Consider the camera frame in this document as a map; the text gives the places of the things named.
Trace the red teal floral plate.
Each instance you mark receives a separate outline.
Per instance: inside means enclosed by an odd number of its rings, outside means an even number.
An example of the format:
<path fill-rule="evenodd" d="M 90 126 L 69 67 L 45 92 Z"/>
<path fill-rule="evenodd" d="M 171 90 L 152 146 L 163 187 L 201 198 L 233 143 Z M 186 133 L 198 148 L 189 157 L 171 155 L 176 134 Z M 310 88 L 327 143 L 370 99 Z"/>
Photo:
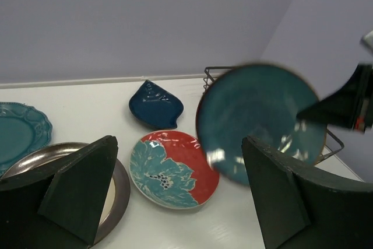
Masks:
<path fill-rule="evenodd" d="M 220 180 L 198 140 L 176 130 L 151 132 L 138 140 L 131 151 L 129 173 L 146 198 L 177 210 L 205 204 Z"/>

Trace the teal scalloped plate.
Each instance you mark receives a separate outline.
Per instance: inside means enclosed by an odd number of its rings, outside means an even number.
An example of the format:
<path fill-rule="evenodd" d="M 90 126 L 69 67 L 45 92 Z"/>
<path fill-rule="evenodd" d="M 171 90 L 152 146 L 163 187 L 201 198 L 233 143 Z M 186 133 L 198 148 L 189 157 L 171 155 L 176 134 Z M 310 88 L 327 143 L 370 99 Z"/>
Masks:
<path fill-rule="evenodd" d="M 25 156 L 50 144 L 53 126 L 33 106 L 1 102 L 1 174 Z"/>

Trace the navy leaf shaped dish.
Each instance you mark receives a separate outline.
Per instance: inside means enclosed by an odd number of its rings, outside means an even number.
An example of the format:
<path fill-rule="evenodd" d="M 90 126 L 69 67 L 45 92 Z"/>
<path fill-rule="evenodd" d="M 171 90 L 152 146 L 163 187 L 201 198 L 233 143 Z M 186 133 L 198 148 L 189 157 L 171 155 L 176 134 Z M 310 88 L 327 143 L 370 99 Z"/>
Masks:
<path fill-rule="evenodd" d="M 145 80 L 129 100 L 132 115 L 148 127 L 176 129 L 184 110 L 179 98 L 150 80 Z"/>

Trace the silver rimmed cream plate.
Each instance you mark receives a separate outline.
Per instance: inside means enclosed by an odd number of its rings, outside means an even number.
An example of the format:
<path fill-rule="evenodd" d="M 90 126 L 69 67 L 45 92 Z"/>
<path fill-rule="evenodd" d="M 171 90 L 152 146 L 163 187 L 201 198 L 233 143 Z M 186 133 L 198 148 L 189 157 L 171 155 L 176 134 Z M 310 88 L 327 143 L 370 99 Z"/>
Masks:
<path fill-rule="evenodd" d="M 1 176 L 2 179 L 24 173 L 53 160 L 67 156 L 83 147 L 85 143 L 65 142 L 50 145 L 28 154 L 17 161 Z M 94 244 L 108 236 L 122 219 L 129 202 L 131 185 L 128 173 L 122 163 L 117 160 L 112 179 L 105 199 Z"/>

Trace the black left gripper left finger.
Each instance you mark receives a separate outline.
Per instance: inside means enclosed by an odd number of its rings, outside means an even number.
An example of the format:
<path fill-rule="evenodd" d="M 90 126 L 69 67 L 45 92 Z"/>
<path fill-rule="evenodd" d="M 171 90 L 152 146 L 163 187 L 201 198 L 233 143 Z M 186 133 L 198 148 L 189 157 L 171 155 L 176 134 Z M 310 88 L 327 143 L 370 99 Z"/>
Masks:
<path fill-rule="evenodd" d="M 1 244 L 92 245 L 117 153 L 117 139 L 108 135 L 2 179 Z"/>

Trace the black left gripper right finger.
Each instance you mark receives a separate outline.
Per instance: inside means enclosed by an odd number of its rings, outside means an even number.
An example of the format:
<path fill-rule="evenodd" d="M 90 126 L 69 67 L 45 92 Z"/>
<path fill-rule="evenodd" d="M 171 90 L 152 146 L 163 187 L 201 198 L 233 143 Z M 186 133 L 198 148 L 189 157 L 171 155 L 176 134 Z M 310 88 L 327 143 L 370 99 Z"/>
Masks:
<path fill-rule="evenodd" d="M 242 155 L 266 248 L 372 248 L 372 184 L 310 166 L 262 143 Z"/>

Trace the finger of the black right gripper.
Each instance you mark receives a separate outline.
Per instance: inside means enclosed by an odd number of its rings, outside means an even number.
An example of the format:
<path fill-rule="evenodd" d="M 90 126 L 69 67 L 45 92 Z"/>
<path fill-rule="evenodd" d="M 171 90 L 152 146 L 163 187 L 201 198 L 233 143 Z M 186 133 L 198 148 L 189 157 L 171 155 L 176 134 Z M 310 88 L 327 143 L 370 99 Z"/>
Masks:
<path fill-rule="evenodd" d="M 339 90 L 298 112 L 297 119 L 355 131 L 372 128 L 372 65 L 358 64 Z"/>

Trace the dark teal round plate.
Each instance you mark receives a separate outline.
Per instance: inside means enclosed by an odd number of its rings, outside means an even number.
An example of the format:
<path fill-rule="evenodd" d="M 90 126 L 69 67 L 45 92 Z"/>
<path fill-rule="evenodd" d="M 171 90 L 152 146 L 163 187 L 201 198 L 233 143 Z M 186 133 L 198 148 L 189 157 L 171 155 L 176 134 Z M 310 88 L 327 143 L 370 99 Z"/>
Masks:
<path fill-rule="evenodd" d="M 296 117 L 318 100 L 309 83 L 286 68 L 242 65 L 225 72 L 205 90 L 196 112 L 196 134 L 216 171 L 248 185 L 241 150 L 246 136 L 308 164 L 320 161 L 326 127 Z"/>

